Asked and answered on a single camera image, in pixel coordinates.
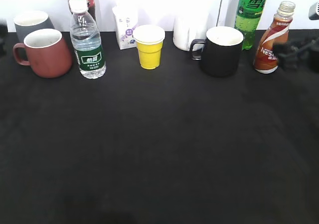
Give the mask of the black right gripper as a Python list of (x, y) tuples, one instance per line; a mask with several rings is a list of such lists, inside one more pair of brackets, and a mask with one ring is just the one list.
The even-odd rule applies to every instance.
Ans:
[[(319, 20), (319, 2), (309, 9), (309, 20)], [(302, 40), (291, 40), (286, 43), (275, 43), (273, 53), (277, 65), (283, 70), (297, 70), (308, 66), (312, 71), (319, 71), (319, 38), (306, 37)]]

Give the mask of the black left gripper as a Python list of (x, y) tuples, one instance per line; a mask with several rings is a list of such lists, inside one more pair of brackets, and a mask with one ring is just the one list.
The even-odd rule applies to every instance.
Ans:
[(7, 23), (4, 18), (0, 19), (0, 56), (6, 54), (5, 40), (7, 36)]

